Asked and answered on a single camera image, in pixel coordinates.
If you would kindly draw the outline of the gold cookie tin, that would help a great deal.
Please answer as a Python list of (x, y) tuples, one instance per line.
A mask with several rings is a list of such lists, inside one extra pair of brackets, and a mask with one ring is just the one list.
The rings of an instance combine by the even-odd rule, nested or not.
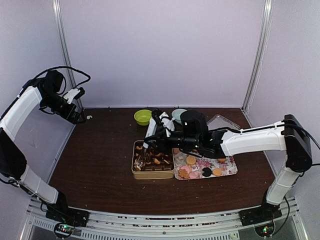
[(162, 153), (150, 147), (142, 156), (143, 141), (133, 143), (131, 172), (136, 180), (164, 180), (174, 177), (173, 153)]

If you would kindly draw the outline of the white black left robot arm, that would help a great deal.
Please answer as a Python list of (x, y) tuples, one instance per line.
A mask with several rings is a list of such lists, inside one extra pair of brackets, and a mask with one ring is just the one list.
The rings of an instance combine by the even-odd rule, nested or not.
[(57, 115), (73, 125), (86, 122), (84, 109), (75, 104), (85, 90), (78, 83), (66, 91), (66, 78), (60, 72), (64, 68), (63, 65), (51, 67), (28, 80), (0, 117), (0, 173), (8, 179), (8, 185), (20, 187), (43, 201), (61, 222), (72, 218), (65, 195), (32, 170), (17, 143), (23, 137), (34, 140), (35, 134), (40, 133), (39, 130), (27, 131), (36, 109)]

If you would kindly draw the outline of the metal serving tongs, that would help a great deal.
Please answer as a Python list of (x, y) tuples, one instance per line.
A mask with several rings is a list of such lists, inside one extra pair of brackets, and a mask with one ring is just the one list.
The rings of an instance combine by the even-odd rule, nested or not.
[(143, 144), (141, 147), (139, 147), (138, 149), (140, 150), (139, 154), (137, 155), (137, 158), (135, 159), (135, 163), (134, 163), (134, 169), (136, 171), (141, 171), (145, 166), (146, 166), (146, 153), (147, 153), (147, 149), (146, 147), (144, 147), (145, 144)]

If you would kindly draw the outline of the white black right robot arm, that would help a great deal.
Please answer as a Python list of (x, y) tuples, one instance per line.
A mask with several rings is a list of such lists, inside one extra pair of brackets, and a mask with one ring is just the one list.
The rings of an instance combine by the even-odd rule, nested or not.
[(206, 117), (196, 110), (180, 115), (182, 130), (159, 109), (152, 111), (143, 146), (165, 152), (178, 148), (189, 154), (197, 150), (201, 157), (221, 159), (260, 151), (285, 151), (286, 160), (259, 207), (239, 212), (242, 226), (272, 221), (281, 216), (280, 203), (298, 177), (313, 166), (310, 141), (313, 137), (298, 120), (287, 114), (282, 121), (250, 129), (221, 127), (210, 130)]

